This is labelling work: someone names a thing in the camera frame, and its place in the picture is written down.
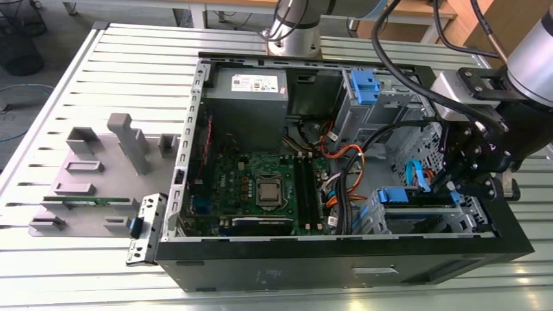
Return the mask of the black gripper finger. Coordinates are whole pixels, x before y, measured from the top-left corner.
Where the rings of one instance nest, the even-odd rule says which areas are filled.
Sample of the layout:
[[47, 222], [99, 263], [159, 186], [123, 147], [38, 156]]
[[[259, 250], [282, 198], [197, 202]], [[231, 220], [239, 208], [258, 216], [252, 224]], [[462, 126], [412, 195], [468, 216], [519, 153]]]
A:
[[467, 196], [486, 200], [520, 200], [520, 187], [511, 170], [491, 174], [479, 174], [454, 182], [455, 190]]
[[486, 190], [484, 173], [476, 160], [483, 148], [475, 142], [476, 135], [468, 124], [443, 124], [439, 151], [443, 154], [442, 168], [434, 178], [434, 193], [455, 190], [464, 195], [480, 195]]

